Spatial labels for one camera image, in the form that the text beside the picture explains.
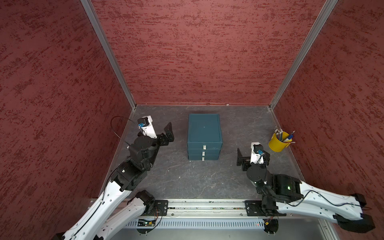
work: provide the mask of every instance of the aluminum frame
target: aluminum frame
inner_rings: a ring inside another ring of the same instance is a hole
[[[97,37],[99,38],[99,41],[101,43],[101,46],[103,47],[105,54],[108,57],[109,62],[111,63],[111,66],[113,68],[113,71],[116,74],[116,77],[118,78],[121,88],[123,89],[125,96],[127,97],[129,104],[132,109],[136,108],[136,102],[133,99],[133,95],[131,91],[128,88],[127,82],[125,81],[124,75],[120,69],[119,63],[117,62],[117,59],[113,53],[113,50],[111,46],[109,45],[107,36],[104,33],[104,30],[100,24],[99,18],[97,17],[96,11],[91,3],[90,0],[80,0],[81,4],[83,5],[85,12],[87,13],[87,16],[93,26],[93,29],[96,32]]]
[[[307,37],[305,38],[303,45],[301,46],[298,54],[296,55],[296,58],[294,59],[291,68],[288,70],[284,80],[282,81],[279,89],[277,90],[275,96],[273,97],[269,105],[272,110],[276,107],[276,104],[279,102],[285,89],[287,88],[288,84],[292,80],[297,69],[299,68],[302,61],[304,60],[304,57],[308,53],[309,49],[311,48],[313,42],[315,41],[317,35],[319,34],[320,30],[324,26],[325,22],[327,21],[329,15],[331,14],[337,2],[338,0],[326,0],[326,2],[324,3],[322,9],[319,12],[319,15],[317,16],[315,22],[313,23],[311,30],[309,31]]]

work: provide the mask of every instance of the black cable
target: black cable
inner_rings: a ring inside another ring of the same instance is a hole
[[[130,144],[129,144],[127,141],[125,141],[124,139],[122,139],[122,138],[116,133],[116,131],[113,129],[112,121],[113,121],[113,119],[115,119],[115,118],[124,118],[124,119],[128,119],[129,121],[133,122],[134,124],[136,124],[136,125],[138,125],[138,124],[135,123],[134,121],[132,121],[131,119],[126,118],[126,117],[123,117],[123,116],[114,116],[114,117],[111,119],[111,129],[112,129],[112,131],[115,133],[115,135],[116,135],[118,138],[120,138],[120,139],[123,140],[126,144],[128,144],[128,146],[130,146]]]
[[[76,236],[76,234],[78,232],[80,232],[80,230],[88,223],[88,221],[92,218],[93,214],[95,214],[95,212],[99,209],[100,205],[103,203],[104,196],[105,196],[105,190],[107,188],[108,181],[111,178],[112,174],[114,174],[116,172],[116,170],[117,170],[117,168],[115,168],[115,170],[113,170],[113,172],[107,178],[107,181],[106,181],[104,188],[103,188],[103,197],[101,198],[101,203],[97,206],[96,210],[92,213],[92,215],[88,218],[88,220],[81,226],[81,228],[79,230],[77,230],[77,232],[73,236]]]
[[[151,231],[154,230],[154,229],[160,224],[161,220],[163,219],[163,211],[162,211],[160,208],[158,208],[158,207],[156,207],[156,209],[157,209],[157,210],[160,210],[160,212],[161,212],[161,218],[160,218],[160,221],[157,223],[157,225],[154,226],[154,227],[151,229]]]
[[[309,190],[309,191],[307,192],[307,194],[305,194],[305,196],[303,197],[303,199],[302,199],[298,204],[296,204],[296,205],[291,205],[291,204],[289,204],[289,203],[287,203],[287,204],[288,204],[289,206],[292,206],[292,207],[297,207],[298,205],[300,205],[300,203],[302,203],[302,202],[304,201],[305,197],[306,197],[310,192],[315,192],[315,193],[319,194],[319,195],[322,196],[327,202],[329,202],[330,204],[332,204],[332,205],[334,205],[334,206],[336,206],[336,207],[341,207],[341,206],[344,206],[344,205],[354,205],[354,206],[361,207],[360,205],[350,204],[350,203],[343,203],[343,204],[340,204],[340,205],[333,204],[333,203],[331,203],[328,199],[326,199],[323,195],[321,195],[320,193],[318,193],[318,192],[316,192],[316,191],[314,191],[314,190]]]
[[[266,168],[268,167],[268,163],[267,162],[265,162],[265,176],[264,176],[264,181],[266,181],[266,173],[267,173],[267,170],[266,170]]]

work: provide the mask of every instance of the teal drawer cabinet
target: teal drawer cabinet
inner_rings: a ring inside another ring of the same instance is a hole
[[[217,160],[223,145],[218,114],[189,114],[189,160]]]

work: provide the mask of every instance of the drawer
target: drawer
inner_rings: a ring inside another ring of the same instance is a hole
[[[221,149],[222,142],[188,142],[188,149]]]
[[[188,155],[219,155],[220,154],[220,149],[207,149],[207,150],[202,150],[202,149],[188,149]]]
[[[217,160],[218,159],[218,155],[205,155],[205,156],[201,156],[201,155],[188,155],[188,159],[189,160],[203,160],[204,158],[204,161],[205,160]]]

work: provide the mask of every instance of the wire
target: wire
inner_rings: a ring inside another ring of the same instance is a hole
[[[120,138],[120,139],[123,140],[126,144],[128,144],[128,146],[130,146],[130,144],[129,144],[127,141],[125,141],[124,139],[122,139],[122,138],[116,133],[116,131],[113,129],[112,121],[113,121],[113,119],[115,119],[115,118],[124,118],[124,119],[128,119],[129,121],[133,122],[134,124],[136,124],[136,125],[138,125],[138,124],[135,123],[134,121],[132,121],[131,119],[126,118],[126,117],[123,117],[123,116],[114,116],[114,117],[111,119],[111,129],[112,129],[112,131],[115,133],[115,135],[116,135],[118,138]]]
[[[268,221],[270,221],[270,220],[272,220],[272,219],[273,219],[273,216],[270,217],[270,218],[268,218],[267,220],[265,220],[264,223],[266,223],[266,222],[268,222]]]
[[[360,205],[350,204],[350,203],[347,203],[347,202],[346,202],[346,203],[343,203],[343,204],[340,204],[340,205],[333,204],[333,203],[331,203],[328,199],[326,199],[323,195],[321,195],[319,192],[316,192],[316,191],[314,191],[314,190],[309,190],[309,191],[307,192],[307,194],[305,194],[305,196],[303,197],[303,199],[302,199],[298,204],[296,204],[296,205],[291,205],[291,204],[289,204],[289,203],[286,203],[286,204],[288,204],[289,206],[292,206],[292,207],[297,207],[298,205],[300,205],[300,203],[302,203],[302,202],[304,201],[305,197],[306,197],[310,192],[315,192],[315,193],[319,194],[319,195],[322,196],[327,202],[329,202],[331,205],[334,205],[334,206],[336,206],[336,207],[341,207],[341,206],[344,206],[344,205],[354,205],[354,206],[361,207]]]
[[[268,171],[266,170],[267,167],[268,167],[268,163],[266,162],[266,163],[265,163],[265,176],[264,176],[264,181],[266,181],[266,173],[268,172]]]
[[[115,168],[115,170],[113,170],[113,172],[107,178],[107,181],[106,181],[106,183],[105,183],[105,185],[103,187],[103,189],[104,189],[103,190],[103,197],[101,198],[101,202],[97,206],[96,210],[92,213],[92,215],[88,218],[88,220],[81,226],[81,228],[79,230],[77,230],[77,232],[73,236],[76,236],[76,234],[78,234],[80,232],[80,230],[88,223],[88,221],[92,218],[92,216],[95,214],[95,212],[99,209],[100,205],[104,202],[105,190],[107,189],[108,181],[111,178],[112,174],[114,174],[116,172],[116,170],[117,170],[117,168]]]
[[[155,222],[159,218],[159,210],[156,208],[157,216],[155,216],[155,212],[153,212],[153,217],[156,217]]]
[[[156,207],[156,209],[157,209],[157,210],[160,210],[160,212],[161,212],[161,218],[160,218],[160,221],[157,223],[157,225],[154,226],[154,227],[151,229],[151,231],[154,230],[154,229],[160,224],[161,220],[163,219],[163,211],[162,211],[160,208],[158,208],[158,207]]]

